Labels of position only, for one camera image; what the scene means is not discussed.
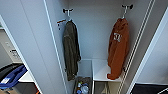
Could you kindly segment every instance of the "hanger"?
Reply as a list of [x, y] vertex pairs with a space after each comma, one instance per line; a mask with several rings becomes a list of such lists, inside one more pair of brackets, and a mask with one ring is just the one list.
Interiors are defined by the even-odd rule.
[[128, 9], [128, 8], [132, 9], [132, 8], [133, 8], [133, 4], [130, 5], [130, 6], [124, 6], [124, 5], [122, 5], [122, 7], [125, 8], [125, 10], [124, 10], [124, 14], [123, 14], [123, 17], [122, 17], [122, 19], [124, 19], [124, 18], [125, 18], [125, 14], [127, 13], [127, 9]]
[[69, 20], [68, 21], [72, 21], [72, 19], [71, 19], [71, 17], [70, 17], [70, 11], [72, 11], [73, 9], [68, 9], [68, 10], [66, 10], [66, 9], [63, 9], [63, 13], [65, 13], [65, 11], [67, 11], [68, 13], [68, 17], [69, 17]]

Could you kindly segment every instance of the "hanging jacket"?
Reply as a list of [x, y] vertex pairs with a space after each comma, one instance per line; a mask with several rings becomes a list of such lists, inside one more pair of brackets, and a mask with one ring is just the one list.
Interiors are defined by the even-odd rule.
[[63, 34], [64, 58], [68, 81], [73, 80], [78, 72], [78, 64], [80, 61], [80, 51], [78, 44], [78, 34], [76, 25], [72, 21], [68, 21]]
[[107, 78], [114, 80], [119, 78], [122, 72], [123, 62], [129, 51], [129, 30], [128, 22], [118, 19], [115, 23], [109, 40], [108, 66], [111, 67], [111, 74]]

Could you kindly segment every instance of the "white door frame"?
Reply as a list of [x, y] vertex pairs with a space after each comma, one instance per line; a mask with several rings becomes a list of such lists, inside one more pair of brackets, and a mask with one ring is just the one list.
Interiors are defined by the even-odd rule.
[[142, 72], [142, 70], [143, 70], [143, 68], [144, 68], [144, 66], [145, 66], [150, 54], [152, 53], [156, 42], [158, 41], [163, 29], [166, 26], [166, 23], [168, 22], [167, 18], [168, 18], [168, 8], [166, 9], [166, 12], [164, 13], [164, 16], [162, 17], [162, 20], [161, 20], [161, 22], [160, 22], [160, 24], [159, 24], [159, 26], [158, 26], [158, 28], [156, 30], [156, 33], [155, 33], [155, 35], [154, 35], [154, 37], [153, 37], [153, 39], [152, 39], [152, 41], [151, 41], [146, 53], [144, 55], [144, 58], [142, 59], [142, 62], [140, 64], [140, 66], [139, 66], [139, 68], [138, 68], [138, 70], [137, 70], [137, 72], [136, 72], [136, 74], [135, 74], [135, 76], [134, 76], [134, 78], [132, 80], [132, 83], [131, 83], [128, 91], [127, 91], [127, 94], [130, 94], [130, 92], [133, 89], [135, 83], [137, 82], [138, 77], [141, 74], [141, 72]]

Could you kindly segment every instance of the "white shelf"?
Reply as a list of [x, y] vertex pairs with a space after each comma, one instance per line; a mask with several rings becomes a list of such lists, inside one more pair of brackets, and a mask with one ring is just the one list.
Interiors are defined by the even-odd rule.
[[107, 60], [93, 59], [93, 80], [94, 81], [114, 81], [121, 82], [121, 78], [110, 80], [107, 78], [107, 74], [111, 73], [111, 68], [108, 66]]

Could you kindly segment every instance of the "orange jacket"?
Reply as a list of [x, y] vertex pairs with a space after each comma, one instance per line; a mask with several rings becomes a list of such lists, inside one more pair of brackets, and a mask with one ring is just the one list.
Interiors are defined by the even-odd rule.
[[114, 80], [119, 78], [122, 72], [123, 62], [129, 51], [128, 43], [128, 22], [125, 18], [118, 19], [113, 27], [109, 40], [108, 66], [111, 67], [111, 74], [107, 74], [108, 79]]

